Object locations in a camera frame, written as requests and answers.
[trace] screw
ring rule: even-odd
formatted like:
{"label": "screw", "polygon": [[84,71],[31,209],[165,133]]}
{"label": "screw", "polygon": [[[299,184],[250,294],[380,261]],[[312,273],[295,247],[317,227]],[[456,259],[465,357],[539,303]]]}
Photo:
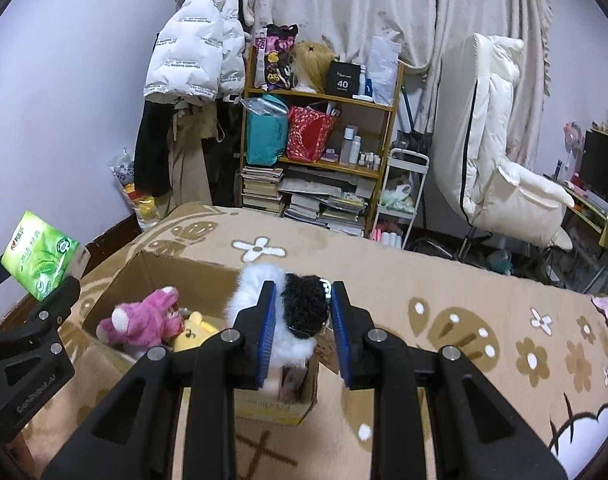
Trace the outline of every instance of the screw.
{"label": "screw", "polygon": [[148,352],[146,352],[146,357],[148,357],[151,361],[160,361],[166,355],[166,350],[164,350],[161,346],[154,346]]}
{"label": "screw", "polygon": [[222,341],[225,343],[234,343],[239,339],[239,332],[234,328],[227,328],[220,334]]}
{"label": "screw", "polygon": [[381,328],[371,328],[369,330],[369,333],[367,333],[367,337],[371,341],[375,341],[376,343],[381,343],[382,341],[386,341],[388,334],[386,333],[385,330],[382,330]]}
{"label": "screw", "polygon": [[455,346],[445,346],[442,348],[442,355],[446,357],[449,361],[457,361],[462,352],[459,349],[455,348]]}

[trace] teal bag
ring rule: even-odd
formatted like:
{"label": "teal bag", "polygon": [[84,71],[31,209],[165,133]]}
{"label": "teal bag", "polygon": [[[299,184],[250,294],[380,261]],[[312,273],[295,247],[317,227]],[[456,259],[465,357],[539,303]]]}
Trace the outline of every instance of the teal bag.
{"label": "teal bag", "polygon": [[272,166],[284,154],[289,136],[289,107],[279,97],[242,100],[246,107],[246,162]]}

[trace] black box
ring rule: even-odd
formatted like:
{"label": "black box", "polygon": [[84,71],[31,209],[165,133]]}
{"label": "black box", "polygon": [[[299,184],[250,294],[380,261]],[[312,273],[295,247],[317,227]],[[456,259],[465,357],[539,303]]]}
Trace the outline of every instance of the black box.
{"label": "black box", "polygon": [[353,98],[360,91],[360,66],[332,61],[326,75],[326,94]]}

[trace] green plastic bag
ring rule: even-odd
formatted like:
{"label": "green plastic bag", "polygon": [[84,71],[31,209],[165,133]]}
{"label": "green plastic bag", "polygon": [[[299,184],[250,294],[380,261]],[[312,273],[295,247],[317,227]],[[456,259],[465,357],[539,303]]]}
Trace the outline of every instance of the green plastic bag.
{"label": "green plastic bag", "polygon": [[2,255],[2,265],[37,300],[43,300],[65,276],[80,278],[90,254],[27,211]]}

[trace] chair backrest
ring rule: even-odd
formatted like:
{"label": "chair backrest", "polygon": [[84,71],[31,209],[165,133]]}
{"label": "chair backrest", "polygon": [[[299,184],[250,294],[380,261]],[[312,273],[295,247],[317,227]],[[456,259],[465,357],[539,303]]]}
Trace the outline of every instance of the chair backrest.
{"label": "chair backrest", "polygon": [[523,46],[473,34],[442,55],[432,164],[438,188],[468,222],[506,150]]}

